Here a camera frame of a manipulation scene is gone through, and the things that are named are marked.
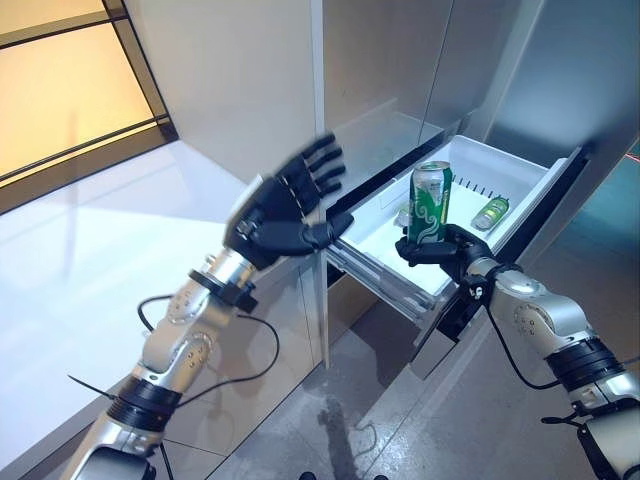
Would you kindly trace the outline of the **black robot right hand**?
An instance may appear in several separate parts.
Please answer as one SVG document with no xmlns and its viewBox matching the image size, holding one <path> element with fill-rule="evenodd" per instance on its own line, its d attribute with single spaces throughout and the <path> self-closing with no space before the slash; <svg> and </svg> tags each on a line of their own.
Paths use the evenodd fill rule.
<svg viewBox="0 0 640 480">
<path fill-rule="evenodd" d="M 442 241 L 417 244 L 405 235 L 395 243 L 395 248 L 410 267 L 438 265 L 455 283 L 460 283 L 476 260 L 495 259 L 482 239 L 456 224 L 445 226 Z"/>
</svg>

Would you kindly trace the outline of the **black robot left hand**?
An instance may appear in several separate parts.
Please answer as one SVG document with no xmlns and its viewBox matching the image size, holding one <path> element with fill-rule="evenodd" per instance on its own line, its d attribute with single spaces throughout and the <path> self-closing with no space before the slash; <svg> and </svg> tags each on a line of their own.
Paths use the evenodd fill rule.
<svg viewBox="0 0 640 480">
<path fill-rule="evenodd" d="M 310 224 L 308 214 L 341 189 L 343 151 L 328 132 L 267 176 L 227 222 L 223 245 L 264 270 L 281 257 L 301 257 L 333 244 L 354 222 L 338 213 Z"/>
</svg>

